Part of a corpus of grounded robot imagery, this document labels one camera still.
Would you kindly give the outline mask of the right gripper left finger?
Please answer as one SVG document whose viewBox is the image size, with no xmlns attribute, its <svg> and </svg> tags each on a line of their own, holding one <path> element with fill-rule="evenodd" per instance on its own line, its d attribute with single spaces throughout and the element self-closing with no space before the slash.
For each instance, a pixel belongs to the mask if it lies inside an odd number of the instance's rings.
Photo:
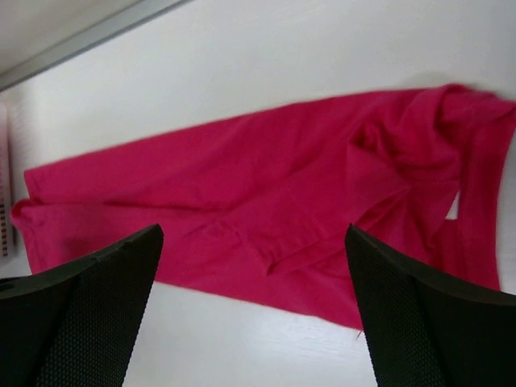
<svg viewBox="0 0 516 387">
<path fill-rule="evenodd" d="M 3 386 L 120 386 L 160 260 L 146 227 L 100 251 L 1 280 Z"/>
</svg>

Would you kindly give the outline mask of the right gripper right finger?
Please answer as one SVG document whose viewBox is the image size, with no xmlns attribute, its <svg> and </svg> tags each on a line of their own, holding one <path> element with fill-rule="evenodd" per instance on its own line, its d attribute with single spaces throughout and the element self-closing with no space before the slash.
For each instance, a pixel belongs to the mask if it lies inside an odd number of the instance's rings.
<svg viewBox="0 0 516 387">
<path fill-rule="evenodd" d="M 379 386 L 513 386 L 515 297 L 451 276 L 350 226 L 345 236 Z"/>
</svg>

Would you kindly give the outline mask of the magenta t shirt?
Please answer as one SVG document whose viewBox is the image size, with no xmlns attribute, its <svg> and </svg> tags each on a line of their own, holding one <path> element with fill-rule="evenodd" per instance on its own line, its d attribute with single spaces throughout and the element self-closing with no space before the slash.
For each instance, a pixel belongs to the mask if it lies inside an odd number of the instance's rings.
<svg viewBox="0 0 516 387">
<path fill-rule="evenodd" d="M 11 219 L 34 273 L 158 224 L 159 282 L 357 329 L 350 225 L 499 289 L 514 129 L 514 102 L 463 85 L 296 103 L 27 170 Z"/>
</svg>

